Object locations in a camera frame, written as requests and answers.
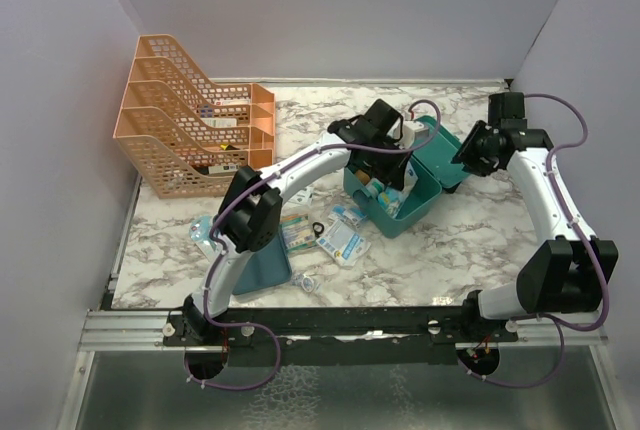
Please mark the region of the white bottle green label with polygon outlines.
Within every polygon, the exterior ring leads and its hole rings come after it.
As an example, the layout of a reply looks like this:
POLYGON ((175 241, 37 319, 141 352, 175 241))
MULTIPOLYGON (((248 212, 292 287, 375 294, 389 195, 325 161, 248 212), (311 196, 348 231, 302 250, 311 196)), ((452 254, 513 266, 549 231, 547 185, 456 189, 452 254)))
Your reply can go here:
POLYGON ((372 198, 377 198, 385 188, 386 185, 377 178, 372 178, 366 185, 366 189, 372 198))

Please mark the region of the green medicine box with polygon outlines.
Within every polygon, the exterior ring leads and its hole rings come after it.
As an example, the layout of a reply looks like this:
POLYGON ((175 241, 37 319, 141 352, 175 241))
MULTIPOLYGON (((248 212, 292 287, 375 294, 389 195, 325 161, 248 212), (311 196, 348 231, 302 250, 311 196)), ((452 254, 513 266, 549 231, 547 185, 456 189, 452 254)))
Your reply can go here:
POLYGON ((364 185, 349 168, 343 173, 343 188, 385 237, 396 238, 425 217, 443 192, 454 193, 469 176, 462 164, 451 162, 460 146, 459 139, 441 125, 431 142, 413 153, 409 163, 417 181, 409 186, 411 192, 394 217, 383 207, 380 193, 370 192, 373 184, 364 185))

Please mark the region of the clear blue swab bag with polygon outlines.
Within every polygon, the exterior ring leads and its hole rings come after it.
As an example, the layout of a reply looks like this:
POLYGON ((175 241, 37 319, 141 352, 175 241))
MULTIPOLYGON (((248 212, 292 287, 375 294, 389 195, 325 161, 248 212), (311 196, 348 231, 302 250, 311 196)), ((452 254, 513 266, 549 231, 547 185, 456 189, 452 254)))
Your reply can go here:
POLYGON ((415 184, 418 182, 418 176, 413 165, 408 162, 404 172, 404 187, 402 190, 397 190, 391 186, 387 186, 377 196, 377 201, 383 208, 385 213, 391 218, 395 218, 405 201, 409 197, 415 184))

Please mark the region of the small blue white box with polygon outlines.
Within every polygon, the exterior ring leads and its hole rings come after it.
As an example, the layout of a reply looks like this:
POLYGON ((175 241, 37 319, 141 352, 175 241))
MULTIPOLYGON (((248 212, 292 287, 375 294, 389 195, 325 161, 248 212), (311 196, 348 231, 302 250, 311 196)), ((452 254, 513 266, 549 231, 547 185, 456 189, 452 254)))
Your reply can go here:
POLYGON ((354 228, 368 221, 367 215, 357 206, 336 204, 330 210, 330 216, 354 228))

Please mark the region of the white blue gauze pack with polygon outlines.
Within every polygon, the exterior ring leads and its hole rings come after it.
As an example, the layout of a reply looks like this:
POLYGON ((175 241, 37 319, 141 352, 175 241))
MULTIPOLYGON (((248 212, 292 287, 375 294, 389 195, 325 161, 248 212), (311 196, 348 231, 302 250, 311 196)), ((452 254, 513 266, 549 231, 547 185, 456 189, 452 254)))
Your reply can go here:
POLYGON ((343 267, 355 266, 371 247, 369 240, 340 220, 333 222, 316 239, 316 243, 336 264, 343 267))

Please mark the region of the green orange bandage box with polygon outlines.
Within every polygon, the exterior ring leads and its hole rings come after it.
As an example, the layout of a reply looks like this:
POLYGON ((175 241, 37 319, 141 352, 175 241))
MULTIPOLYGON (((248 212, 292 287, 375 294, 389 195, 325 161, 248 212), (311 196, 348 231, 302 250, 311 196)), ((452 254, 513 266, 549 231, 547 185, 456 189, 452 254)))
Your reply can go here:
POLYGON ((291 254, 316 246, 316 234, 307 214, 290 214, 281 219, 280 228, 286 251, 291 254))

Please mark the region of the teal divided tray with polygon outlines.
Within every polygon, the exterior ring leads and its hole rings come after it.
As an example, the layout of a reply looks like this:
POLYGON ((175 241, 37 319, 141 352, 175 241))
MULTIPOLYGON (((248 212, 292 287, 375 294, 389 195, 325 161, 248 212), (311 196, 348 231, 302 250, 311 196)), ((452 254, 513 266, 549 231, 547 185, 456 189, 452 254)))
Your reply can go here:
POLYGON ((265 290, 290 281, 291 265, 281 236, 252 255, 232 292, 234 296, 265 290))

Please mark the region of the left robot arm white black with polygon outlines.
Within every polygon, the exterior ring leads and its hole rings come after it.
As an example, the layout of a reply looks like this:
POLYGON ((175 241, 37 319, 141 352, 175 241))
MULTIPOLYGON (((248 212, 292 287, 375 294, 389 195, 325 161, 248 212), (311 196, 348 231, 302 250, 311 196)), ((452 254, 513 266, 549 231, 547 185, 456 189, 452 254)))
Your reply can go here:
POLYGON ((415 131, 401 113, 381 99, 362 115, 332 122, 311 145, 259 170, 240 168, 206 239, 212 261, 200 287, 188 296, 182 313, 195 342, 214 342, 224 326, 232 292, 250 258, 279 233, 283 206, 320 178, 361 164, 387 184, 402 186, 415 131))

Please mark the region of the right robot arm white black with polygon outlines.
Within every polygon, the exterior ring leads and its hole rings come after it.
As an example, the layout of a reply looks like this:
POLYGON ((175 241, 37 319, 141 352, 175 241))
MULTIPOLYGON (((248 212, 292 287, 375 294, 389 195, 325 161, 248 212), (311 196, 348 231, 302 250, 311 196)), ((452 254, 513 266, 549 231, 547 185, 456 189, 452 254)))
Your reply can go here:
POLYGON ((492 94, 486 120, 477 121, 452 161, 479 177, 504 170, 518 187, 539 247, 515 280, 477 292, 477 307, 459 317, 461 333, 481 341, 495 320, 549 318, 578 332, 599 329, 610 309, 609 279, 619 258, 611 240, 599 238, 586 223, 563 181, 560 152, 582 146, 555 145, 544 129, 529 127, 521 92, 492 94))

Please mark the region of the blue white flat packet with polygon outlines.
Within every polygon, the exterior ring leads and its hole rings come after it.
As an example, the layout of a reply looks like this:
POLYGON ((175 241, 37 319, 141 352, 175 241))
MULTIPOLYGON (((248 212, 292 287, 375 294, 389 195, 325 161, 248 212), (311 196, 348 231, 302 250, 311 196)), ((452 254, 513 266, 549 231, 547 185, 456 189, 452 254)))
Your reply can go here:
POLYGON ((307 186, 300 191, 296 192, 290 202, 299 206, 307 206, 309 207, 313 200, 313 188, 311 186, 307 186))

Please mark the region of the clear small plastic packet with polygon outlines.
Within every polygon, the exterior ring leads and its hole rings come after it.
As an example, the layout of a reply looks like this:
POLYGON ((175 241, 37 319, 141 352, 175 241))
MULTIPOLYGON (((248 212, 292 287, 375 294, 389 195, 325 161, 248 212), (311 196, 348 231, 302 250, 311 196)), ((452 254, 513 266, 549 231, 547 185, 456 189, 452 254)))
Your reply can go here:
POLYGON ((290 279, 290 284, 300 288, 305 293, 313 293, 318 287, 316 280, 304 273, 294 273, 290 279))

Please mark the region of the mask packet under tray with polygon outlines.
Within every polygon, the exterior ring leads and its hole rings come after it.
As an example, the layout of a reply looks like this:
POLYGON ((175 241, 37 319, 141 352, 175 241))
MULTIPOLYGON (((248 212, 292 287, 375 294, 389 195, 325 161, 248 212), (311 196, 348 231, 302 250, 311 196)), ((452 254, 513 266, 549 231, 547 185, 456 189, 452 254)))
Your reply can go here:
POLYGON ((213 216, 203 215, 193 220, 189 226, 192 242, 209 262, 215 260, 218 251, 217 244, 210 238, 212 223, 213 216))

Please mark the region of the orange plastic file organizer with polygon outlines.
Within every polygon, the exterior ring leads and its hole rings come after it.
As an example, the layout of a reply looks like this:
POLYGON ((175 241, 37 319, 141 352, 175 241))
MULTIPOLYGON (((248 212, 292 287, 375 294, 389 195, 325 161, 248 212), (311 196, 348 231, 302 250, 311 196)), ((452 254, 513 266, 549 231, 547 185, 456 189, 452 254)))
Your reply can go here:
POLYGON ((263 86, 215 83, 173 36, 142 35, 113 137, 159 198, 220 197, 275 162, 275 113, 263 86))

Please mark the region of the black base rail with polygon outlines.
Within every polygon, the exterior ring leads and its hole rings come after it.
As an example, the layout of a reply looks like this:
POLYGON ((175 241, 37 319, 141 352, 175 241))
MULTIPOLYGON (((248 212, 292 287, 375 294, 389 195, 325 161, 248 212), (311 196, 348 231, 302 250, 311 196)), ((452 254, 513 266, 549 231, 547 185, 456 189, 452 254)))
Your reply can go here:
POLYGON ((460 306, 232 308, 214 324, 188 309, 170 312, 167 322, 164 347, 206 360, 221 353, 238 367, 453 365, 457 348, 517 339, 504 322, 470 317, 460 306))

